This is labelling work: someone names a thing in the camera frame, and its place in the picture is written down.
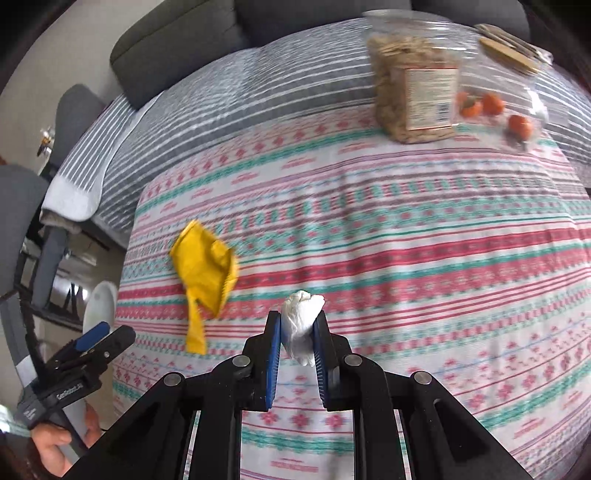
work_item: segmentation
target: floor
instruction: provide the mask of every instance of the floor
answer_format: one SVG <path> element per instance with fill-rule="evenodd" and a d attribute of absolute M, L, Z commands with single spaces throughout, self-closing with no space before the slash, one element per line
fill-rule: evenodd
<path fill-rule="evenodd" d="M 84 235 L 70 238 L 72 256 L 60 263 L 60 271 L 53 284 L 51 301 L 63 304 L 70 289 L 70 283 L 79 287 L 77 292 L 78 313 L 83 318 L 87 299 L 92 290 L 103 280 L 119 285 L 125 254 L 111 249 L 105 251 L 97 243 Z M 23 275 L 27 281 L 32 265 L 28 265 Z M 67 328 L 54 325 L 41 319 L 35 319 L 36 334 L 41 342 L 41 353 L 45 359 L 52 356 L 68 341 L 80 336 Z M 4 333 L 0 324 L 0 404 L 14 409 L 22 390 L 12 360 L 8 353 Z M 99 413 L 101 426 L 108 428 L 115 421 L 112 404 L 112 370 L 101 376 L 102 388 L 87 397 L 87 401 Z"/>

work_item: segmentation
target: crumpled tissue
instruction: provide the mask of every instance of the crumpled tissue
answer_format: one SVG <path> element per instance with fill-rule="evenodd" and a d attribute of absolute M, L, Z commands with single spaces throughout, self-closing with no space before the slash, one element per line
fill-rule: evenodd
<path fill-rule="evenodd" d="M 300 365 L 315 366 L 312 324 L 324 306 L 322 295 L 292 293 L 281 306 L 281 343 Z"/>

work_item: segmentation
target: barcode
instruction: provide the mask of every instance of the barcode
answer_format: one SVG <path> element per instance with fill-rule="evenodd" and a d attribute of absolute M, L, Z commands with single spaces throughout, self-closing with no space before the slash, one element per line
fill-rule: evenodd
<path fill-rule="evenodd" d="M 437 105 L 437 122 L 449 121 L 449 103 L 440 103 Z"/>

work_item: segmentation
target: white bucket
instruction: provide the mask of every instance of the white bucket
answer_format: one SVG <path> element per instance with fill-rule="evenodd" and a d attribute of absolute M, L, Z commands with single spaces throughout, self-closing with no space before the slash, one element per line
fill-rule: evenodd
<path fill-rule="evenodd" d="M 111 327 L 111 332 L 113 331 L 117 293 L 117 286 L 110 281 L 102 281 L 96 286 L 86 304 L 82 320 L 82 333 L 88 332 L 100 322 L 107 322 Z"/>

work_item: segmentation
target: patterned tablecloth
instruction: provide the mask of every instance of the patterned tablecloth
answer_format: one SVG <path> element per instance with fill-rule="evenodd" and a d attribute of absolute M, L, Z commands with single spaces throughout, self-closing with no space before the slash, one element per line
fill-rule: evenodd
<path fill-rule="evenodd" d="M 193 218 L 241 268 L 221 318 L 206 321 L 203 356 L 184 351 L 168 257 Z M 168 371 L 240 353 L 303 288 L 325 296 L 354 351 L 432 372 L 534 477 L 560 479 L 591 430 L 590 220 L 547 137 L 531 154 L 467 134 L 399 145 L 370 106 L 261 125 L 144 190 L 116 320 L 137 339 L 115 362 L 115 407 Z M 272 410 L 244 415 L 242 477 L 352 478 L 352 452 L 351 415 L 324 411 L 315 370 L 282 358 Z"/>

